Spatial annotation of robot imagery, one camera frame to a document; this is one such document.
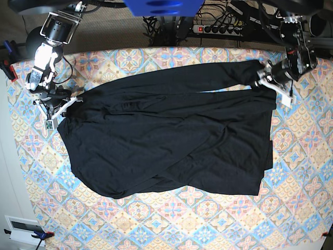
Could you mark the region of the black t-shirt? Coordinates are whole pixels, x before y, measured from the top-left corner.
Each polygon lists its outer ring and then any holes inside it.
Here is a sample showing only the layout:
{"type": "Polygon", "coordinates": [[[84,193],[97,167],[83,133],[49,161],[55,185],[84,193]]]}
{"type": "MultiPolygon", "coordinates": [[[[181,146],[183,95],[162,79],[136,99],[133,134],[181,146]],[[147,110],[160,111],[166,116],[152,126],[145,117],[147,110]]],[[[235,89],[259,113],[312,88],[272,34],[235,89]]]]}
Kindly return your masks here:
{"type": "Polygon", "coordinates": [[[258,60],[197,64],[120,78],[67,109],[58,132],[72,173],[99,195],[192,186],[258,195],[273,166],[276,93],[250,86],[258,60]]]}

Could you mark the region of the red black clamp upper left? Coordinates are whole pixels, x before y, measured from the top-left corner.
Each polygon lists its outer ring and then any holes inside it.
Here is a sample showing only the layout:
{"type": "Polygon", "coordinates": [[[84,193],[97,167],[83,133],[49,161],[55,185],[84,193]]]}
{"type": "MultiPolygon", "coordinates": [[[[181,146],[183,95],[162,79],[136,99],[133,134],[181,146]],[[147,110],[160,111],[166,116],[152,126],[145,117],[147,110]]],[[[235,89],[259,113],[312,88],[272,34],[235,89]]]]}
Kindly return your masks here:
{"type": "Polygon", "coordinates": [[[8,40],[4,41],[3,48],[8,51],[8,59],[1,59],[1,70],[11,82],[15,82],[18,77],[12,65],[17,61],[17,51],[8,40]]]}

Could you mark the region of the black round speaker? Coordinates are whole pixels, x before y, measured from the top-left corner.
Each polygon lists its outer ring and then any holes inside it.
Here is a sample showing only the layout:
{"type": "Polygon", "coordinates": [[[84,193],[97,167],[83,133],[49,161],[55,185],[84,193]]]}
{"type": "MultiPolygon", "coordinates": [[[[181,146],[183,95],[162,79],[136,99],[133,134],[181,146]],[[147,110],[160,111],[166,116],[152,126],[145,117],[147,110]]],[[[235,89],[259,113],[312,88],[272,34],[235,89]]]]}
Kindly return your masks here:
{"type": "MultiPolygon", "coordinates": [[[[34,59],[36,50],[42,42],[45,42],[45,38],[40,35],[41,28],[42,26],[34,28],[27,36],[25,48],[28,59],[34,59]]],[[[54,47],[54,51],[58,54],[58,57],[55,60],[55,63],[58,63],[63,58],[63,46],[59,45],[54,47]]]]}

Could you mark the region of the white power strip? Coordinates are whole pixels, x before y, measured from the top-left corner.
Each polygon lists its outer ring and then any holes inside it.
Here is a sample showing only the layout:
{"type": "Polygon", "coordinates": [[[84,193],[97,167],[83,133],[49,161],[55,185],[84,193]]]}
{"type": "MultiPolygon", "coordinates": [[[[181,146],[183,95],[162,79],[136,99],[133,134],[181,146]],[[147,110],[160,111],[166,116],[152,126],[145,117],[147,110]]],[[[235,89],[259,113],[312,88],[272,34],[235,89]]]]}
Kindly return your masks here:
{"type": "Polygon", "coordinates": [[[233,27],[231,25],[218,25],[209,26],[202,24],[193,25],[192,31],[194,34],[212,34],[212,35],[231,35],[231,36],[242,36],[241,27],[233,27]]]}

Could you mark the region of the white round device upper right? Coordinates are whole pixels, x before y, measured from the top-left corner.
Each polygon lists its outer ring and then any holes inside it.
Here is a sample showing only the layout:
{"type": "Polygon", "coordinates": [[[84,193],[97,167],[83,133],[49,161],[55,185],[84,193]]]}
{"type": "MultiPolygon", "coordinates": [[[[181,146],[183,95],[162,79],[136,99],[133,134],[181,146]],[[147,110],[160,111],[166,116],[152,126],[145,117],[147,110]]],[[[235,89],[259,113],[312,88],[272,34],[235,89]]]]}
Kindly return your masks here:
{"type": "Polygon", "coordinates": [[[326,25],[326,21],[317,14],[313,15],[309,20],[309,31],[312,36],[320,36],[326,25]]]}

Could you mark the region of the blue clamp lower left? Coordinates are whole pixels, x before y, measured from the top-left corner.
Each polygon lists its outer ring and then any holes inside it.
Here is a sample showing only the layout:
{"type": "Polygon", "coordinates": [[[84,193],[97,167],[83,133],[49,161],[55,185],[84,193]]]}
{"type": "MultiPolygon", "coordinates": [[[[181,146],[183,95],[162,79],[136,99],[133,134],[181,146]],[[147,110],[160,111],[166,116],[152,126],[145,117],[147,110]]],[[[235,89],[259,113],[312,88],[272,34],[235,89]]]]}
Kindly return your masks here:
{"type": "Polygon", "coordinates": [[[15,242],[24,243],[35,247],[35,249],[42,249],[45,247],[46,239],[54,236],[53,232],[38,232],[38,231],[22,231],[22,230],[6,230],[5,234],[9,235],[9,239],[15,242]]]}

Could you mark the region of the patterned tablecloth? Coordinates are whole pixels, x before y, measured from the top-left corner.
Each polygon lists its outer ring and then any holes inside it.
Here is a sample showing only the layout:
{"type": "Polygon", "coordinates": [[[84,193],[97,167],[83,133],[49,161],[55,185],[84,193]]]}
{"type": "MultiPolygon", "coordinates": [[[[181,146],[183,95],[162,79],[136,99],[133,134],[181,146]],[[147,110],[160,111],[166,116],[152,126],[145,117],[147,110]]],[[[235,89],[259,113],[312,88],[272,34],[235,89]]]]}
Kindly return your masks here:
{"type": "Polygon", "coordinates": [[[332,61],[293,85],[272,116],[274,166],[257,196],[194,187],[102,197],[74,177],[58,132],[45,129],[24,88],[33,62],[14,64],[9,111],[37,221],[49,249],[278,249],[323,239],[332,226],[332,61]]]}

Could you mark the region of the white wall vent box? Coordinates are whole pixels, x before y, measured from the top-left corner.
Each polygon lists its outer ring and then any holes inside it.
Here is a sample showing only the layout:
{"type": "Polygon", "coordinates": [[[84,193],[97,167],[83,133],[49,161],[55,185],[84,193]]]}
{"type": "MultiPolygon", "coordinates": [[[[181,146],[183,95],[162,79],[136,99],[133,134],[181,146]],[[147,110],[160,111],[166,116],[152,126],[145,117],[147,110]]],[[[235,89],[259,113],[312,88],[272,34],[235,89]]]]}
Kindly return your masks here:
{"type": "Polygon", "coordinates": [[[8,231],[11,232],[9,236],[10,240],[31,246],[38,245],[40,240],[33,238],[32,235],[35,235],[34,231],[43,232],[43,229],[36,220],[22,219],[7,215],[5,215],[5,219],[9,226],[8,231]]]}

